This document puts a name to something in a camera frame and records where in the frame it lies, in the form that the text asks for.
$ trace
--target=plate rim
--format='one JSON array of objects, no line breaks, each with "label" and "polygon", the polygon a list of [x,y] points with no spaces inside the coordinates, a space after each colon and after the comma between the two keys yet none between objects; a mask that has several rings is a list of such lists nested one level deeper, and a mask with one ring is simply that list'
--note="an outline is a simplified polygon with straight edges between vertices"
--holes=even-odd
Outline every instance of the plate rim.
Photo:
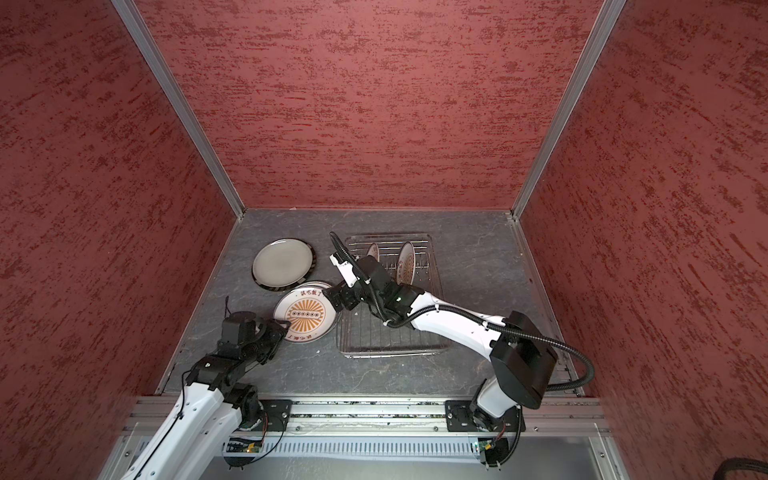
[{"label": "plate rim", "polygon": [[[264,283],[261,283],[256,278],[256,273],[253,271],[253,268],[255,267],[255,264],[256,264],[256,258],[258,258],[259,254],[261,252],[263,252],[265,248],[269,247],[270,245],[274,245],[275,243],[283,241],[283,240],[295,240],[295,241],[301,242],[304,245],[307,245],[309,247],[310,252],[312,254],[312,263],[310,264],[310,269],[307,270],[303,274],[303,276],[301,278],[299,278],[295,282],[290,283],[290,284],[285,285],[285,286],[271,286],[271,285],[266,285]],[[302,283],[305,283],[307,281],[307,277],[312,273],[313,270],[315,270],[315,266],[316,265],[317,265],[317,255],[315,254],[315,249],[312,248],[312,245],[310,245],[308,242],[305,242],[304,240],[301,240],[299,238],[293,238],[293,237],[278,238],[277,240],[273,240],[273,241],[269,242],[267,245],[264,245],[263,247],[261,247],[259,249],[259,251],[256,253],[256,256],[253,258],[253,262],[251,262],[251,264],[250,264],[250,276],[251,276],[251,278],[253,278],[253,281],[256,282],[256,285],[260,286],[261,288],[263,288],[265,290],[269,290],[270,292],[284,292],[285,290],[290,290],[292,288],[295,288],[295,287],[301,285]]]},{"label": "plate rim", "polygon": [[[373,247],[376,247],[376,256],[375,257],[373,257],[373,255],[371,255],[371,249]],[[368,250],[366,251],[366,255],[375,258],[376,261],[379,262],[380,261],[379,258],[381,258],[381,248],[379,247],[379,244],[377,242],[371,242],[371,246],[368,247]]]},{"label": "plate rim", "polygon": [[[299,290],[301,290],[301,289],[305,289],[305,288],[315,288],[315,289],[316,289],[316,287],[312,287],[312,286],[309,286],[309,285],[308,285],[308,286],[297,286],[296,288],[293,288],[293,289],[291,289],[291,291],[289,291],[288,293],[286,293],[285,295],[283,295],[283,296],[280,298],[280,301],[279,301],[279,302],[277,302],[277,305],[275,305],[275,308],[274,308],[274,310],[272,310],[272,317],[273,317],[274,319],[277,319],[277,317],[276,317],[276,315],[275,315],[275,313],[277,312],[277,308],[280,306],[280,304],[281,304],[281,303],[282,303],[282,302],[283,302],[283,301],[284,301],[286,298],[288,298],[288,296],[290,296],[290,295],[291,295],[293,292],[296,292],[296,291],[299,291]],[[323,299],[325,299],[325,301],[328,303],[328,305],[326,305],[326,307],[330,306],[330,309],[329,309],[329,311],[330,311],[330,312],[333,312],[333,319],[331,319],[331,320],[330,320],[330,326],[328,327],[328,330],[326,330],[325,332],[323,332],[321,335],[317,336],[316,338],[313,338],[313,339],[311,339],[311,340],[307,340],[306,342],[300,342],[300,341],[296,341],[296,340],[290,340],[290,339],[288,339],[288,335],[286,334],[286,338],[285,338],[285,340],[286,340],[287,342],[291,342],[291,343],[298,343],[298,344],[302,344],[302,343],[311,343],[311,342],[314,342],[315,340],[318,340],[318,339],[321,339],[321,338],[323,338],[325,335],[327,335],[327,334],[328,334],[328,332],[330,332],[331,330],[333,330],[333,327],[336,325],[336,321],[339,319],[339,312],[336,312],[336,309],[334,309],[334,308],[333,308],[333,304],[331,303],[331,301],[330,301],[330,300],[329,300],[329,299],[328,299],[328,298],[327,298],[325,295],[323,295]]]},{"label": "plate rim", "polygon": [[413,268],[411,269],[411,273],[410,273],[410,275],[411,275],[411,280],[410,280],[410,282],[412,282],[412,281],[413,281],[413,277],[414,277],[414,276],[415,276],[415,274],[416,274],[416,247],[415,247],[415,246],[413,245],[413,243],[411,243],[411,241],[409,240],[409,241],[405,242],[405,243],[402,245],[402,247],[400,247],[400,254],[397,256],[397,264],[395,265],[395,281],[396,281],[397,283],[401,283],[401,282],[399,282],[399,279],[397,278],[397,266],[400,264],[400,259],[402,258],[402,255],[403,255],[403,253],[404,253],[404,252],[405,252],[405,250],[406,250],[406,245],[410,245],[410,246],[411,246],[411,254],[413,255]]}]

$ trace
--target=mounting plate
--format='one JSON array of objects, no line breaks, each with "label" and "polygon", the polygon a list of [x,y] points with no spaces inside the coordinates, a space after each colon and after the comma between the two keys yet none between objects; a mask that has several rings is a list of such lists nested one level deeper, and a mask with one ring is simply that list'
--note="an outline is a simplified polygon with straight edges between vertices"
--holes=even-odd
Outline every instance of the mounting plate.
[{"label": "mounting plate", "polygon": [[[469,400],[446,400],[445,401],[445,422],[448,424],[449,432],[479,432],[475,423],[472,421],[472,414],[469,411]],[[515,432],[518,427],[518,416],[514,410],[510,409],[502,417],[507,425],[507,432]],[[525,419],[522,420],[520,431],[525,431]]]},{"label": "mounting plate", "polygon": [[268,432],[282,432],[290,419],[290,409],[293,400],[264,400],[261,399],[268,418],[266,430]]}]

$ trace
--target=dish rack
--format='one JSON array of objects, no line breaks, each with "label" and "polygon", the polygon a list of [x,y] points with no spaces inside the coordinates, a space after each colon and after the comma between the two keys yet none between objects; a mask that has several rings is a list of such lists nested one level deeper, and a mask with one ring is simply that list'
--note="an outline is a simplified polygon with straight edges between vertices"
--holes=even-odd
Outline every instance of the dish rack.
[{"label": "dish rack", "polygon": [[[379,262],[395,277],[400,249],[406,243],[413,244],[415,274],[412,285],[442,297],[440,276],[432,249],[432,238],[426,233],[398,233],[353,235],[345,243],[355,256],[365,256],[372,243],[379,245]],[[399,355],[432,355],[449,346],[443,336],[431,332],[410,329],[407,326],[393,329],[371,314],[368,305],[360,303],[354,310],[343,310],[336,328],[336,345],[349,358],[386,357]]]}]

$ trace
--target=red textured wall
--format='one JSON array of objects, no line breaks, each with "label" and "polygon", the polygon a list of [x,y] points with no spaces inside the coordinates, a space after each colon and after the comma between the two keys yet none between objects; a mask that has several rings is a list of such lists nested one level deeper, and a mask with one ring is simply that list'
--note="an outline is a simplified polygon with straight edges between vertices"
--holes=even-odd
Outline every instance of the red textured wall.
[{"label": "red textured wall", "polygon": [[509,208],[601,0],[137,0],[248,207]]},{"label": "red textured wall", "polygon": [[108,0],[0,7],[0,478],[95,478],[233,224]]},{"label": "red textured wall", "polygon": [[634,480],[768,460],[768,4],[630,0],[524,212]]}]

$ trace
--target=orange sunburst design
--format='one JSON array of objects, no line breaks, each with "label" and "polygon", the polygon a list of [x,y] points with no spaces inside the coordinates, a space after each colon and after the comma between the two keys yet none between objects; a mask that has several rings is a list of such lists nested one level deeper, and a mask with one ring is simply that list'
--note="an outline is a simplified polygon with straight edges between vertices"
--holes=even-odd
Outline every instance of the orange sunburst design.
[{"label": "orange sunburst design", "polygon": [[326,318],[326,309],[315,299],[301,299],[288,307],[287,319],[294,332],[307,333],[316,329]]}]

